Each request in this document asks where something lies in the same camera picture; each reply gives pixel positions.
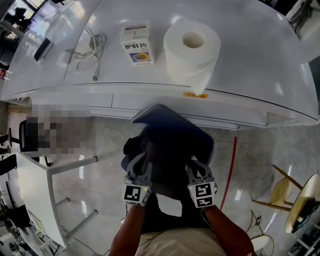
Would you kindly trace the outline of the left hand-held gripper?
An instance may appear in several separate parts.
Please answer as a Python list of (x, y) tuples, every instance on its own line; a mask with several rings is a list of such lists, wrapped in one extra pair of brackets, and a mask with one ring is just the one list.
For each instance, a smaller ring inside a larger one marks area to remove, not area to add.
[(141, 181), (151, 180), (152, 163), (144, 160), (140, 166), (140, 161), (141, 155), (138, 154), (128, 163), (121, 192), (122, 199), (126, 204), (144, 207), (152, 190), (150, 184)]

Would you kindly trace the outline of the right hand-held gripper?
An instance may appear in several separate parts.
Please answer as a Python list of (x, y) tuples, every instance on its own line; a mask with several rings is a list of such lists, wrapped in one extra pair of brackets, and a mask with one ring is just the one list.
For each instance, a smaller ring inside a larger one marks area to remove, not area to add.
[(206, 208), (215, 204), (217, 186), (209, 166), (195, 161), (187, 162), (188, 180), (187, 188), (196, 208)]

